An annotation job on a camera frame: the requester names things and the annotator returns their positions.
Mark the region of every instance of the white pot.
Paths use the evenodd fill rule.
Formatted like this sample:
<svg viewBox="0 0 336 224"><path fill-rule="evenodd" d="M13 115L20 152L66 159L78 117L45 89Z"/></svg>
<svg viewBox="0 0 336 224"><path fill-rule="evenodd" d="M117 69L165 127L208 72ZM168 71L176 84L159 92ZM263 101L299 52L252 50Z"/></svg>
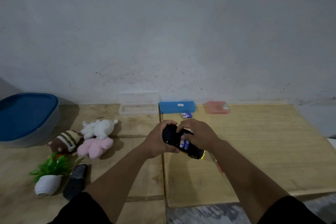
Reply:
<svg viewBox="0 0 336 224"><path fill-rule="evenodd" d="M35 193L37 196L52 195L61 184L61 176L44 175L35 185Z"/></svg>

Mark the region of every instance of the white plush toy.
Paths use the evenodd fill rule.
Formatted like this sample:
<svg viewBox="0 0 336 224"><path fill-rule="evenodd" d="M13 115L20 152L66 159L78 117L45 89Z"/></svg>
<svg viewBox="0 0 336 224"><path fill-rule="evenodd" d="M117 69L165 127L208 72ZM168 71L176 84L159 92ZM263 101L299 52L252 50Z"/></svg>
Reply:
<svg viewBox="0 0 336 224"><path fill-rule="evenodd" d="M89 154L90 158L100 157L107 149L113 145L113 139L109 138L109 134L112 133L115 124L118 120L96 120L87 124L83 122L84 128L81 133L84 134L84 143L77 149L79 156L85 156Z"/></svg>

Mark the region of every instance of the brown striped plush toy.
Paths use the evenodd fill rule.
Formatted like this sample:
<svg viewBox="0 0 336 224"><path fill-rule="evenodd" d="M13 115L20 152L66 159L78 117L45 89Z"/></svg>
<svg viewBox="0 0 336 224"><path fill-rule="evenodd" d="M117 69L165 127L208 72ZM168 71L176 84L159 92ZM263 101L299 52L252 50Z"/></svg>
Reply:
<svg viewBox="0 0 336 224"><path fill-rule="evenodd" d="M68 130L61 133L47 145L51 148L52 152L64 154L73 151L82 138L83 135L81 133L77 133L74 130Z"/></svg>

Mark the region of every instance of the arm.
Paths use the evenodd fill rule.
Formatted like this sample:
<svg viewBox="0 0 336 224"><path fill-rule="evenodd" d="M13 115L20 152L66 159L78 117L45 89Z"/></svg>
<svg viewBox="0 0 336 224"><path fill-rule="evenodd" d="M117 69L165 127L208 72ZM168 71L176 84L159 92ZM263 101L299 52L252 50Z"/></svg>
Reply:
<svg viewBox="0 0 336 224"><path fill-rule="evenodd" d="M159 123L141 145L131 150L84 190L103 208L112 223L116 223L133 182L145 161L165 152L179 152L177 148L165 144L162 140L162 130L167 124L177 122L165 120Z"/></svg>
<svg viewBox="0 0 336 224"><path fill-rule="evenodd" d="M228 142L218 138L208 124L189 119L181 122L177 132L182 128L191 128L194 133L185 134L183 139L214 155L252 224L276 201L289 195Z"/></svg>

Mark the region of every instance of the hand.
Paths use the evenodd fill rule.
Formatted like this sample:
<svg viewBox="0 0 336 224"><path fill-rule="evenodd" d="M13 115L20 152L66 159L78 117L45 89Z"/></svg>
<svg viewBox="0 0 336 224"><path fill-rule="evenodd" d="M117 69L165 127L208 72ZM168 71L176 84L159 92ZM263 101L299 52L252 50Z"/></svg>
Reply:
<svg viewBox="0 0 336 224"><path fill-rule="evenodd" d="M183 128L190 128L191 134L185 134L181 138L190 141L198 148L211 152L216 141L220 140L212 128L203 121L187 119L181 122L176 132L179 133Z"/></svg>
<svg viewBox="0 0 336 224"><path fill-rule="evenodd" d="M155 128L148 134L145 141L139 145L142 150L147 154L148 158L155 158L165 152L179 153L179 149L176 147L165 144L162 140L163 129L170 124L177 125L176 121L164 120L163 122L157 124Z"/></svg>

